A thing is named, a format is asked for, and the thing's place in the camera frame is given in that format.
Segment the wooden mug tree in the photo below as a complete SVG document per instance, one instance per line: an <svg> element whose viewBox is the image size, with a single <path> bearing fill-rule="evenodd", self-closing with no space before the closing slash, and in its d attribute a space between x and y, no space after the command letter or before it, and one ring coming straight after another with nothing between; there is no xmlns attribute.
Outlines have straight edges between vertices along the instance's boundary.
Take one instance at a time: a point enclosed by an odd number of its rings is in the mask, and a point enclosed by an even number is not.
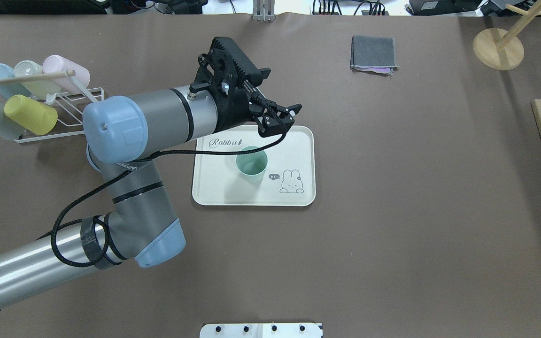
<svg viewBox="0 0 541 338"><path fill-rule="evenodd" d="M506 8L523 17L509 31L488 28L479 32L473 39L475 56L486 66L497 70L511 70L521 64L525 52L517 35L537 15L541 15L541 0L537 0L528 11L510 4Z"/></svg>

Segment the gray cup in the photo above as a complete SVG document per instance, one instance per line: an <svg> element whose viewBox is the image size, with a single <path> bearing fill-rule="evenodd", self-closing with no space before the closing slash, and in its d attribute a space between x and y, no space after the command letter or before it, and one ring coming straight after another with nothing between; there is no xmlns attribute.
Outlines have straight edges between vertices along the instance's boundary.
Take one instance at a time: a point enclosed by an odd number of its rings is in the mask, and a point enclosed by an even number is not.
<svg viewBox="0 0 541 338"><path fill-rule="evenodd" d="M243 148L242 151L253 149L258 149L258 147L249 146ZM237 165L239 173L241 173L241 177L248 182L258 182L259 180L262 180L268 162L268 156L266 156L264 150L253 154L238 155L235 158L235 164Z"/></svg>

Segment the gray towel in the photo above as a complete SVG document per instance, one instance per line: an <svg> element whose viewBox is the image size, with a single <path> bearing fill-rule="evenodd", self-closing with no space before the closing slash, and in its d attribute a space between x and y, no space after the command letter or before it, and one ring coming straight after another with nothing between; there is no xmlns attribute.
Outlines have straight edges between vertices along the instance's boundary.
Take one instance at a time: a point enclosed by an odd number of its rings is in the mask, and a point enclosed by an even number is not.
<svg viewBox="0 0 541 338"><path fill-rule="evenodd" d="M394 39L389 37L352 37L350 68L391 74L395 64Z"/></svg>

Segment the round wooden base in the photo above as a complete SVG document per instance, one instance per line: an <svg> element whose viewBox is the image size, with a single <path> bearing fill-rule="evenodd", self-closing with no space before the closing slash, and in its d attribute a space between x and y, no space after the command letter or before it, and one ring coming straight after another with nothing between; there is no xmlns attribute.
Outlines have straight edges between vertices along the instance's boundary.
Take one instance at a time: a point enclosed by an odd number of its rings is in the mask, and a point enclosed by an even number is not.
<svg viewBox="0 0 541 338"><path fill-rule="evenodd" d="M500 28L489 28L477 33L473 39L473 51L475 56L486 66L497 70L511 70L523 61L525 54L523 44L517 37L501 49L496 47L496 42L500 41L507 33Z"/></svg>

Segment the yellow cup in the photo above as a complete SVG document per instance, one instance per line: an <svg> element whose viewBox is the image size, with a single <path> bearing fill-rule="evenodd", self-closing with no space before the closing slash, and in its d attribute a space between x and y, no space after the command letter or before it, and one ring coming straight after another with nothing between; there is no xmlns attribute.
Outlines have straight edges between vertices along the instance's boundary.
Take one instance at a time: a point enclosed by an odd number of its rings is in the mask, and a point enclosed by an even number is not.
<svg viewBox="0 0 541 338"><path fill-rule="evenodd" d="M58 111L24 95L14 95L4 105L4 113L36 135L45 135L58 121Z"/></svg>

